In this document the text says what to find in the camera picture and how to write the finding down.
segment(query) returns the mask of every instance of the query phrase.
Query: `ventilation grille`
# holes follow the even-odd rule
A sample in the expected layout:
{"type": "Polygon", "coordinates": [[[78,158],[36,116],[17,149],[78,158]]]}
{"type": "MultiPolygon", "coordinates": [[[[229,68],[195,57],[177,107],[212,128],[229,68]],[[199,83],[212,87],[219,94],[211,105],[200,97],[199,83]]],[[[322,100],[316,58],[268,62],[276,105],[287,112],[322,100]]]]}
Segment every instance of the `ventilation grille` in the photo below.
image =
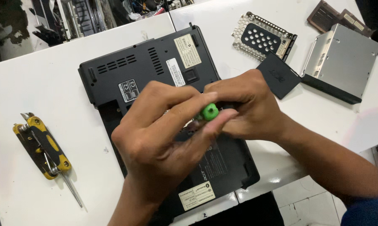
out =
{"type": "Polygon", "coordinates": [[[107,71],[123,67],[127,64],[131,64],[131,63],[136,62],[136,61],[137,60],[136,60],[135,55],[130,55],[126,58],[117,59],[116,61],[112,61],[112,62],[109,62],[107,64],[98,66],[97,71],[98,71],[98,74],[102,74],[102,73],[105,73],[107,71]]]}
{"type": "Polygon", "coordinates": [[[151,61],[153,62],[154,69],[156,70],[157,75],[163,74],[164,70],[161,66],[160,59],[158,58],[158,54],[155,50],[155,47],[148,49],[148,54],[150,54],[151,61]]]}

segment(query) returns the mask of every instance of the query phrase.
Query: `acer logo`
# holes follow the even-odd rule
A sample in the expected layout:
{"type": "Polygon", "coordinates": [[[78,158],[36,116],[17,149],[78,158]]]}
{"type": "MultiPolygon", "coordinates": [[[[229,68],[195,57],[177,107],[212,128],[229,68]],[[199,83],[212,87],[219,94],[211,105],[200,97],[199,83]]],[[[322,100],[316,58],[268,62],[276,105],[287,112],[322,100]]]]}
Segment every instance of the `acer logo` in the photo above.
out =
{"type": "Polygon", "coordinates": [[[280,76],[275,70],[272,70],[272,71],[268,71],[270,72],[270,74],[276,78],[279,82],[284,82],[285,81],[285,78],[280,76]]]}
{"type": "Polygon", "coordinates": [[[206,180],[207,180],[206,174],[204,173],[204,171],[200,171],[200,172],[201,172],[201,174],[203,175],[204,180],[206,181],[206,180]]]}

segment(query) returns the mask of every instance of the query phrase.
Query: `perforated metal bracket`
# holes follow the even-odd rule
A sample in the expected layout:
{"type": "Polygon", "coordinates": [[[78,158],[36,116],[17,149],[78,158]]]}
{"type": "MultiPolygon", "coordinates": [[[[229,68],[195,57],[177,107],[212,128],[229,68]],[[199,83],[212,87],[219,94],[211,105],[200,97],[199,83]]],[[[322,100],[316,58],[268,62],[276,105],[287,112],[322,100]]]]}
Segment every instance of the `perforated metal bracket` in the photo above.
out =
{"type": "Polygon", "coordinates": [[[297,38],[251,12],[242,15],[238,24],[231,34],[235,38],[232,45],[260,62],[271,52],[285,61],[297,38]]]}

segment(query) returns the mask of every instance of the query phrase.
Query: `dark sleeve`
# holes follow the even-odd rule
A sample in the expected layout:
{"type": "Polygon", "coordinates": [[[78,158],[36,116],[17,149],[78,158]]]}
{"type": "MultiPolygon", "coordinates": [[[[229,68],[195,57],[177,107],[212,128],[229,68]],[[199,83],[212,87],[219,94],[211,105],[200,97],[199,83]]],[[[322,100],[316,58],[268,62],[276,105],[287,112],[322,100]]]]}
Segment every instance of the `dark sleeve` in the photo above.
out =
{"type": "Polygon", "coordinates": [[[350,206],[342,217],[341,226],[378,226],[378,199],[364,199],[350,206]]]}

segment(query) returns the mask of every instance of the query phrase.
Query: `hand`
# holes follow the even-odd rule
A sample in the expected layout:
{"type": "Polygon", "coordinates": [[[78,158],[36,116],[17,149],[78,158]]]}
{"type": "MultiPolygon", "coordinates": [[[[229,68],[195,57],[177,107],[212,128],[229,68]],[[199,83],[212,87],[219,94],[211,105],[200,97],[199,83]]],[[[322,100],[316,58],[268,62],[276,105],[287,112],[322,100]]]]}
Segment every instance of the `hand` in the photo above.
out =
{"type": "Polygon", "coordinates": [[[160,204],[237,115],[233,109],[222,111],[188,141],[174,142],[185,124],[217,98],[216,92],[201,94],[192,86],[150,82],[111,136],[128,171],[123,192],[127,189],[140,203],[160,204]]]}
{"type": "Polygon", "coordinates": [[[259,70],[206,85],[204,93],[209,92],[218,92],[218,101],[238,103],[239,114],[223,132],[245,140],[277,141],[282,136],[289,117],[281,112],[259,70]]]}

